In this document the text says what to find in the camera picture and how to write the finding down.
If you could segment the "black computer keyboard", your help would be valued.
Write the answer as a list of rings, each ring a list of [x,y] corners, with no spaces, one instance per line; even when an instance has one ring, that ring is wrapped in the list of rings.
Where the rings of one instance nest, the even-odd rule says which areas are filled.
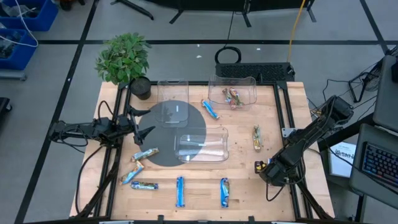
[[[361,169],[377,180],[398,188],[398,152],[365,142]]]

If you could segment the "blue wrapper granola bar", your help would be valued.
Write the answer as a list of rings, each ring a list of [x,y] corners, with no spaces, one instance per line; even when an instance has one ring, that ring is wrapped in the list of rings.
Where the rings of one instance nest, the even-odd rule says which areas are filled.
[[[176,207],[184,207],[185,199],[184,199],[184,178],[183,176],[177,177],[177,201]]]
[[[214,111],[214,109],[212,108],[212,106],[210,105],[210,103],[209,103],[208,101],[206,101],[206,100],[201,100],[201,105],[202,105],[202,107],[204,107],[204,108],[207,110],[207,112],[210,114],[210,116],[211,116],[213,119],[217,120],[217,119],[220,118],[220,117],[218,116],[218,114]]]
[[[229,180],[222,178],[220,180],[220,204],[222,208],[229,207]]]

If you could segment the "white printed paper sheet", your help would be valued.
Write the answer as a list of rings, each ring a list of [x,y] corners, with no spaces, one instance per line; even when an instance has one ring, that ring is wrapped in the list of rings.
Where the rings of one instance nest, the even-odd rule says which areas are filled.
[[[338,177],[351,177],[352,163],[356,152],[356,145],[340,142],[329,151],[329,173]]]

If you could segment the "black stand leg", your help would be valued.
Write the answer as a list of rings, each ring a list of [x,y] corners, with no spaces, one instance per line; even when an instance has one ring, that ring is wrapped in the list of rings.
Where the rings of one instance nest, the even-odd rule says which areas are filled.
[[[115,5],[117,3],[121,3],[133,10],[135,10],[136,12],[139,12],[141,14],[143,14],[144,16],[147,16],[150,20],[154,20],[154,16],[147,10],[145,10],[144,8],[138,6],[137,4],[132,3],[129,0],[114,0],[113,2],[110,3],[110,5]]]

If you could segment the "black aluminium table frame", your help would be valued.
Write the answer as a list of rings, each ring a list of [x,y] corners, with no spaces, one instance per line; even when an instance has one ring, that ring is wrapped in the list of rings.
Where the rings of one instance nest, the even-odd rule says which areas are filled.
[[[256,161],[265,161],[282,147],[281,128],[294,125],[304,128],[311,121],[303,83],[290,82],[288,91],[274,91],[271,86],[258,86],[257,101],[247,111],[221,110],[220,118],[211,118],[200,102],[208,88],[193,85],[189,102],[199,109],[208,128],[228,130],[229,158],[224,162],[189,162],[165,167],[145,159],[137,179],[155,182],[158,190],[134,190],[116,182],[108,186],[100,201],[97,215],[113,220],[167,221],[209,220],[245,222],[295,220],[294,205],[306,216],[305,200],[300,191],[290,187],[269,187],[254,172]],[[254,125],[261,129],[262,149],[254,150]],[[184,178],[184,207],[176,207],[177,177]],[[220,180],[229,180],[229,207],[220,204]]]

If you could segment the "green potted plant black pot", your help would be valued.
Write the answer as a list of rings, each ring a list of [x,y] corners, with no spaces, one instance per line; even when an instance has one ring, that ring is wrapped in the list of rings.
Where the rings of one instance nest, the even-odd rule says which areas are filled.
[[[95,62],[95,70],[104,82],[127,88],[140,100],[151,96],[148,50],[152,47],[138,33],[117,35],[104,43]]]

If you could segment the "grey keyboard tray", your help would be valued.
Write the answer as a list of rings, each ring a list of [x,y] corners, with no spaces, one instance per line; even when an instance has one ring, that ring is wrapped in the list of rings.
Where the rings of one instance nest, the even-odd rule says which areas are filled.
[[[398,136],[368,124],[361,125],[349,186],[362,194],[398,209],[398,188],[377,180],[374,176],[361,169],[365,142],[398,152]]]

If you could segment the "grey desk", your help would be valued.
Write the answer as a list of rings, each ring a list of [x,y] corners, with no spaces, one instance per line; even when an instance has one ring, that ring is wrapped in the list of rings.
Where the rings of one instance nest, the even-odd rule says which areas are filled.
[[[383,58],[373,121],[398,133],[398,83],[392,81],[391,70],[396,63],[397,58],[391,55]]]

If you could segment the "black partition panel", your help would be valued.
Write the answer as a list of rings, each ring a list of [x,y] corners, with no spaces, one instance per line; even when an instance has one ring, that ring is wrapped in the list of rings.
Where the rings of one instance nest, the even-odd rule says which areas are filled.
[[[146,0],[163,7],[178,11],[170,21],[173,24],[183,11],[231,11],[240,12],[247,27],[251,27],[248,14],[255,11],[268,11],[277,9],[299,9],[304,2],[305,8],[312,20],[316,22],[312,12],[315,0]]]

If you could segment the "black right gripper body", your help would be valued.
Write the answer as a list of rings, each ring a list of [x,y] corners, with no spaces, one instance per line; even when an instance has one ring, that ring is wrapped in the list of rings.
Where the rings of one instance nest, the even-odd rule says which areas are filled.
[[[259,176],[267,184],[281,187],[287,183],[285,178],[295,169],[298,161],[297,152],[280,151],[271,158],[266,168],[260,171]]]

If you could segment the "black perforated computer case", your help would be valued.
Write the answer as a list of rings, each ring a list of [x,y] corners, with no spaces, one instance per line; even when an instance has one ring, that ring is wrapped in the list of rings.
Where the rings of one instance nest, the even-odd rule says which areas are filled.
[[[294,82],[295,70],[290,63],[219,63],[216,74],[225,78],[253,77],[259,83]]]

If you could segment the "clear plastic bin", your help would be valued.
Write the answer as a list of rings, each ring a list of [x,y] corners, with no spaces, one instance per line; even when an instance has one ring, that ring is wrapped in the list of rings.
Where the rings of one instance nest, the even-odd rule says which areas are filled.
[[[157,83],[156,120],[165,128],[184,128],[189,117],[189,84],[186,80]]]
[[[235,111],[247,111],[257,101],[256,81],[252,77],[224,78],[217,75],[210,77],[208,84],[208,101],[215,110],[232,110],[231,105],[225,102],[223,90],[234,88],[244,105]]]
[[[228,130],[223,126],[177,129],[175,157],[184,163],[224,162],[229,158],[228,137]]]

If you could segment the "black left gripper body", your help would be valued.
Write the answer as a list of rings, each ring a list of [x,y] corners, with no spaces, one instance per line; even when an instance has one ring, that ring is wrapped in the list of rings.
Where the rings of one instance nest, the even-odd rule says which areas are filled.
[[[128,134],[137,133],[137,125],[134,117],[118,116],[115,124],[114,138],[121,138]]]

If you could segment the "blue plastic crate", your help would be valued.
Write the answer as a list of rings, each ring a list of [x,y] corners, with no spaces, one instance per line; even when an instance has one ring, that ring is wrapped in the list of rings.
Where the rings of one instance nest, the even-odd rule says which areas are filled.
[[[2,0],[0,23],[9,29],[48,31],[58,14],[52,0]]]
[[[26,30],[0,29],[0,69],[24,70],[36,47]]]

